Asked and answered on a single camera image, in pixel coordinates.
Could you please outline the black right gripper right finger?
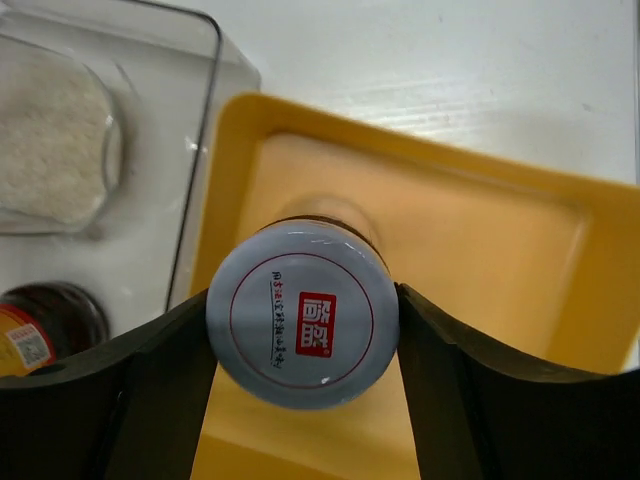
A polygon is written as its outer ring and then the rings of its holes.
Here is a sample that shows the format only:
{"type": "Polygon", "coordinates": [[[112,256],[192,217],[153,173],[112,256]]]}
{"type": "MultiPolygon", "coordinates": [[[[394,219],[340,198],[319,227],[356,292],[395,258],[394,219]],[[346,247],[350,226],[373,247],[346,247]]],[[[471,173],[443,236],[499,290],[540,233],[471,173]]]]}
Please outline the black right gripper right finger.
{"type": "Polygon", "coordinates": [[[398,358],[424,479],[635,479],[639,374],[559,365],[405,284],[398,358]]]}

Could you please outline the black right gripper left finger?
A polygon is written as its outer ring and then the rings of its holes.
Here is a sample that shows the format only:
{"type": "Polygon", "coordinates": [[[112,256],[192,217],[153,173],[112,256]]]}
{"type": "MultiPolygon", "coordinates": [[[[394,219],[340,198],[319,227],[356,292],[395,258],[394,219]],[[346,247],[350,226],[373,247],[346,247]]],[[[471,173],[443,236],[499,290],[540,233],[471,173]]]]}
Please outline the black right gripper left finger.
{"type": "Polygon", "coordinates": [[[189,478],[216,370],[206,298],[2,378],[2,478],[189,478]]]}

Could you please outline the red-capped dark sauce bottle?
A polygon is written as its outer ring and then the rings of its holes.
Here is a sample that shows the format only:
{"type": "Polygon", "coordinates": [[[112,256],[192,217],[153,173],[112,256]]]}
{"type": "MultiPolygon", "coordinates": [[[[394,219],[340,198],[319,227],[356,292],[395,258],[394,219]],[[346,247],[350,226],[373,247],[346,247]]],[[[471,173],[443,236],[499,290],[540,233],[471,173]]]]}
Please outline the red-capped dark sauce bottle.
{"type": "Polygon", "coordinates": [[[84,288],[28,283],[1,294],[1,375],[26,376],[110,338],[108,318],[84,288]]]}

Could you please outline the silver-lid small jar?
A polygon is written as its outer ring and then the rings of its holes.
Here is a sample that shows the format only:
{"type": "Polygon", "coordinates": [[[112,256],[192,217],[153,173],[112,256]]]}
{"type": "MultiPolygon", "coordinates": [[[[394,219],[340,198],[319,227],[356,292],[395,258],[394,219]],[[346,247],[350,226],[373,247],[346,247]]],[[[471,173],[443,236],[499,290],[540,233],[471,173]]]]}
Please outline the silver-lid small jar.
{"type": "Polygon", "coordinates": [[[222,261],[207,291],[217,361],[273,405],[327,409],[385,373],[399,341],[399,300],[372,220],[314,196],[284,208],[222,261]]]}

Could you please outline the glass jar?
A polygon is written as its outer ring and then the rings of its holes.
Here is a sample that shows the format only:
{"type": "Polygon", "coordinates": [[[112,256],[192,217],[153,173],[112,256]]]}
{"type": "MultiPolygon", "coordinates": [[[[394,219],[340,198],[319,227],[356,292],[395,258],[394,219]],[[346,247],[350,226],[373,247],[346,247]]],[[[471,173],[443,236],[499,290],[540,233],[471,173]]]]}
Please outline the glass jar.
{"type": "Polygon", "coordinates": [[[110,90],[87,65],[1,39],[1,233],[75,233],[120,183],[125,148],[110,90]]]}

